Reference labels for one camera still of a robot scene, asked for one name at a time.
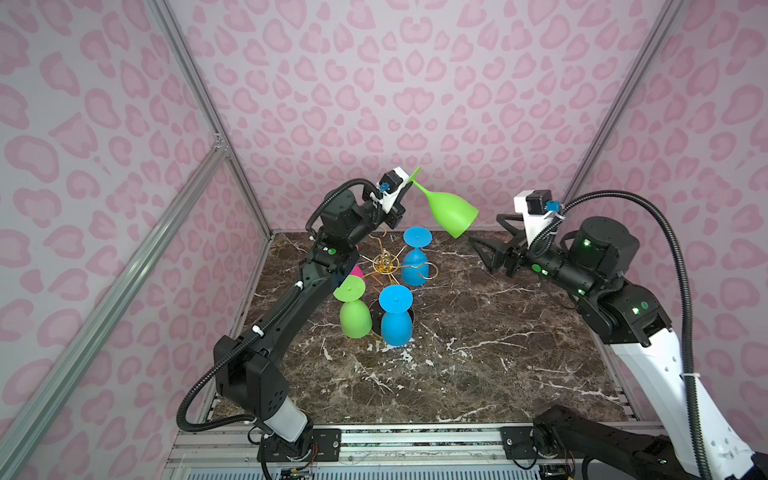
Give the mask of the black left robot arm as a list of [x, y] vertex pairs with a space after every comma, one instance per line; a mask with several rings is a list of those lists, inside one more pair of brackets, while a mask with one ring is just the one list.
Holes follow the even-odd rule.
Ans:
[[384, 194], [389, 210], [370, 191], [359, 203], [348, 190], [328, 194], [313, 221], [322, 226], [300, 263], [297, 278], [278, 302], [236, 339], [222, 337], [214, 347], [217, 393], [243, 412], [215, 419], [211, 429], [248, 422], [287, 442], [297, 442], [310, 429], [310, 418], [289, 398], [289, 385], [278, 363], [309, 317], [351, 274], [360, 257], [357, 245], [382, 224], [396, 226], [405, 214], [403, 193]]

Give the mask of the blue wine glass front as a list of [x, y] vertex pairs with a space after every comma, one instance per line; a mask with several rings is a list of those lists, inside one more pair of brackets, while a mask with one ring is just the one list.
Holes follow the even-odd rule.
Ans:
[[411, 291], [402, 285], [386, 287], [379, 296], [384, 311], [381, 320], [381, 337], [391, 346], [406, 345], [412, 337], [412, 319], [409, 309], [413, 304]]

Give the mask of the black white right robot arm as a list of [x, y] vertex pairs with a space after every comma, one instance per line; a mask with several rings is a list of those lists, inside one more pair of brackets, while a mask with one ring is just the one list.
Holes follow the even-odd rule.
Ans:
[[565, 450], [607, 464], [635, 479], [697, 479], [687, 413], [683, 362], [672, 321], [654, 294], [623, 272], [639, 241], [616, 220], [590, 217], [567, 251], [551, 248], [535, 258], [526, 234], [512, 226], [507, 243], [472, 237], [470, 245], [490, 271], [513, 276], [535, 272], [576, 301], [576, 311], [601, 342], [622, 359], [652, 403], [665, 432], [633, 434], [589, 421], [565, 407], [551, 407], [534, 420]]

